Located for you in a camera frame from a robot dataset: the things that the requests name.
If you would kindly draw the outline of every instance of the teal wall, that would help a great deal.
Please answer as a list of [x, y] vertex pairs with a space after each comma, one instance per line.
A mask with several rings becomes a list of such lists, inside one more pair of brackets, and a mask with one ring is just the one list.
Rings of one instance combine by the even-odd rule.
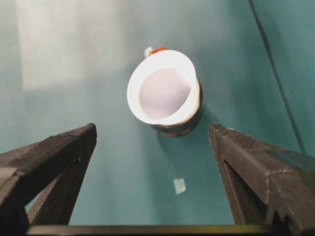
[[315, 1], [254, 1], [307, 154], [315, 156]]
[[[254, 1], [314, 154], [312, 8], [273, 4]], [[0, 17], [0, 152], [97, 126], [71, 224], [233, 223], [208, 143], [212, 122], [301, 150], [248, 1], [5, 0]], [[159, 45], [189, 56], [204, 90], [204, 115], [182, 138], [157, 134], [126, 102], [144, 49]], [[187, 187], [180, 195], [177, 177]]]

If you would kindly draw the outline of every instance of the white paper scrap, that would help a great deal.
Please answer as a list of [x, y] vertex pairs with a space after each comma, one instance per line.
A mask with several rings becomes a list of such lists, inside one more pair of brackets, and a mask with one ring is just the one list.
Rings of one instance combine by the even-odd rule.
[[173, 180], [173, 182], [174, 182], [176, 195], [186, 191], [186, 185], [183, 178], [176, 178]]

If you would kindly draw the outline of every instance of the small white object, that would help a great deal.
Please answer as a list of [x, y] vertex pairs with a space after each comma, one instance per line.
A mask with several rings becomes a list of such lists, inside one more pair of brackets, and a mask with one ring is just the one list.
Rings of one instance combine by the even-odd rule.
[[147, 58], [150, 54], [150, 51], [152, 51], [153, 48], [152, 47], [147, 47], [145, 50], [144, 50], [144, 57]]
[[186, 185], [183, 178], [176, 178], [173, 180], [173, 182], [174, 182], [176, 195], [186, 191]]

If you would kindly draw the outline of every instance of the paper cup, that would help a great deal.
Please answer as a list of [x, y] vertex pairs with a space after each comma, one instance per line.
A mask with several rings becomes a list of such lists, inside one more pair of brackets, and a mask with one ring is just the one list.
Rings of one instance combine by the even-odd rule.
[[133, 72], [127, 101], [132, 113], [164, 135], [189, 133], [201, 115], [202, 91], [191, 60], [165, 50], [142, 61]]

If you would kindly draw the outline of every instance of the black metal bar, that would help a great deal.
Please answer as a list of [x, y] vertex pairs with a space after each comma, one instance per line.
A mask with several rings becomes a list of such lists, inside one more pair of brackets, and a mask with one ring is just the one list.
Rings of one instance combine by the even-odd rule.
[[91, 157], [85, 153], [43, 190], [28, 212], [30, 224], [69, 223]]
[[278, 219], [296, 236], [315, 235], [314, 158], [217, 124], [210, 126], [210, 140], [235, 221], [260, 223], [253, 216], [261, 213], [266, 223]]
[[249, 236], [277, 235], [268, 225], [211, 226], [31, 226], [28, 236], [98, 236], [98, 235], [211, 235]]
[[51, 136], [4, 165], [17, 169], [24, 205], [79, 159], [85, 140], [90, 140], [89, 145], [95, 146], [95, 125]]
[[[44, 191], [43, 202], [36, 204], [31, 217], [34, 222], [67, 223], [95, 145], [96, 127], [88, 124], [1, 154], [1, 230], [13, 235], [25, 233], [29, 221], [24, 206], [65, 170], [68, 173]], [[58, 204], [48, 206], [53, 198]]]

